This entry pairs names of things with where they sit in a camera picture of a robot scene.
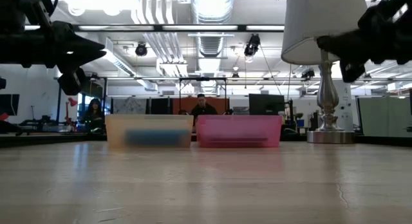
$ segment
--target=lamp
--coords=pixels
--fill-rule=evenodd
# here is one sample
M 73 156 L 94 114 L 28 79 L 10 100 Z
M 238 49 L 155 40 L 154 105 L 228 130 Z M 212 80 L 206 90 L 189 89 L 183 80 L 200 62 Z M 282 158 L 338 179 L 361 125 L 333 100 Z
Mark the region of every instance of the lamp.
M 339 128 L 334 115 L 339 98 L 331 74 L 333 62 L 339 59 L 321 51 L 316 39 L 356 29 L 366 9 L 365 0 L 287 0 L 281 58 L 295 65 L 319 65 L 321 71 L 317 104 L 323 112 L 323 124 L 316 131 L 308 132 L 308 142 L 353 142 L 354 133 Z

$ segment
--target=silver lamp base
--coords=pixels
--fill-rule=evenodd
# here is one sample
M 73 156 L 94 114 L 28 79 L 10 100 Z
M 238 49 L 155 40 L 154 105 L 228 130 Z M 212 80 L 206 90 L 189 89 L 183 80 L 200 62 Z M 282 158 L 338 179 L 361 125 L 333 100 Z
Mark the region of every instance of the silver lamp base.
M 308 142 L 313 144 L 354 144 L 355 133 L 345 131 L 309 131 Z

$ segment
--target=dark hair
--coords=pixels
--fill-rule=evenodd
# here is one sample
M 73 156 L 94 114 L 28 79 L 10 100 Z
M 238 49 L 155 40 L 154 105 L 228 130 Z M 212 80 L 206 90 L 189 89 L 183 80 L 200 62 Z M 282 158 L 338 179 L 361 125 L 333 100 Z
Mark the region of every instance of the dark hair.
M 91 114 L 93 114 L 93 104 L 97 104 L 96 114 L 100 117 L 103 117 L 102 104 L 100 103 L 100 100 L 97 98 L 94 98 L 90 101 L 88 110 L 86 111 L 86 116 L 90 116 Z

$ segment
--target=lamp stand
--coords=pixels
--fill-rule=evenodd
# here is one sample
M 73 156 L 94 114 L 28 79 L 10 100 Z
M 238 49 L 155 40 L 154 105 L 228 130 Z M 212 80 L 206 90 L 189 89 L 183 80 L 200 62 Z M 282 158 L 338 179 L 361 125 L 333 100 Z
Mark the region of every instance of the lamp stand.
M 317 93 L 317 105 L 322 109 L 322 125 L 316 131 L 308 132 L 308 142 L 315 144 L 353 144 L 354 132 L 345 132 L 337 126 L 335 107 L 339 104 L 339 96 L 332 80 L 332 65 L 328 53 L 322 51 L 321 85 Z

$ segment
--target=clear plastic bin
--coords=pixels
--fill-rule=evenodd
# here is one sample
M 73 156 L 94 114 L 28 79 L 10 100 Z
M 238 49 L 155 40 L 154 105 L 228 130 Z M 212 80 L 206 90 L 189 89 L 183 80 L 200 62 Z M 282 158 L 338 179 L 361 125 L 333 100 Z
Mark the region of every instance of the clear plastic bin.
M 202 115 L 196 123 L 200 147 L 279 147 L 282 117 Z
M 110 147 L 190 147 L 193 116 L 108 115 L 106 130 Z

